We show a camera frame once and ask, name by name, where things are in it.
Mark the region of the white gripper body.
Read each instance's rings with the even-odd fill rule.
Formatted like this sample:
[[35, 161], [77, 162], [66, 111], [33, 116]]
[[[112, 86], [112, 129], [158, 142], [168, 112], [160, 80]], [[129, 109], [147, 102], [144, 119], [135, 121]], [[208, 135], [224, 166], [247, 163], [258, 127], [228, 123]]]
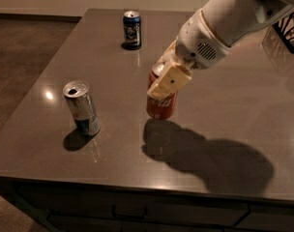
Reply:
[[202, 10], [198, 10], [181, 27], [175, 44], [180, 60], [195, 68], [208, 69], [226, 57], [231, 47], [226, 45], [208, 25]]

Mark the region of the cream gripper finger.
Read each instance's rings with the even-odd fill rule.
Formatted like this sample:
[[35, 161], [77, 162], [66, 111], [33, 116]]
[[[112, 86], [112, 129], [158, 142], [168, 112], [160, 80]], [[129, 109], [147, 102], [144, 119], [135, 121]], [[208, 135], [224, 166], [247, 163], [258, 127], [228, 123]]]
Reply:
[[171, 66], [173, 64], [175, 60], [175, 46], [176, 42], [173, 41], [160, 58], [159, 63], [161, 69], [163, 69], [166, 66]]
[[153, 82], [147, 95], [155, 100], [163, 100], [176, 93], [191, 81], [191, 72], [177, 62], [166, 62], [163, 72]]

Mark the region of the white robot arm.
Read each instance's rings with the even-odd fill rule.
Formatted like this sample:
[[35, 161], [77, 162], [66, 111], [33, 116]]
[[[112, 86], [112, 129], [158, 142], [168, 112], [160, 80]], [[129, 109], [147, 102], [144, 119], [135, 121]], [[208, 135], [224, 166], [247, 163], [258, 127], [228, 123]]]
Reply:
[[147, 95], [163, 100], [191, 81], [191, 71], [226, 57], [243, 37], [294, 11], [294, 0], [209, 0], [180, 29], [159, 62], [160, 77]]

